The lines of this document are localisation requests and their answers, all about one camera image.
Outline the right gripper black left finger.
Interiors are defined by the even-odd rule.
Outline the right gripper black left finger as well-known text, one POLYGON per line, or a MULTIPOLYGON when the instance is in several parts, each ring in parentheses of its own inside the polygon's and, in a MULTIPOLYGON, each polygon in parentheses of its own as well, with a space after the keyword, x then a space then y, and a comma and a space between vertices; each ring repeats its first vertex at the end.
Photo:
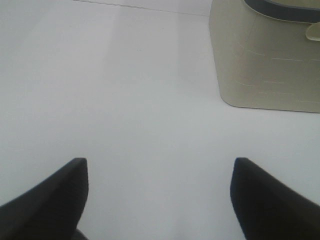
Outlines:
POLYGON ((0 207, 0 238, 85 240, 78 223, 87 198, 87 160, 75 158, 0 207))

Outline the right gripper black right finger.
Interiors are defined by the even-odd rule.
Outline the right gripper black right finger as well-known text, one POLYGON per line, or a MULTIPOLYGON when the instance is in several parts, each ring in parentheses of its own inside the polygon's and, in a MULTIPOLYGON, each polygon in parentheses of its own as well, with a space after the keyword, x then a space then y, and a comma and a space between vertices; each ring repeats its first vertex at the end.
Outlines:
POLYGON ((318 240, 320 207, 248 158, 234 161, 230 199, 247 240, 318 240))

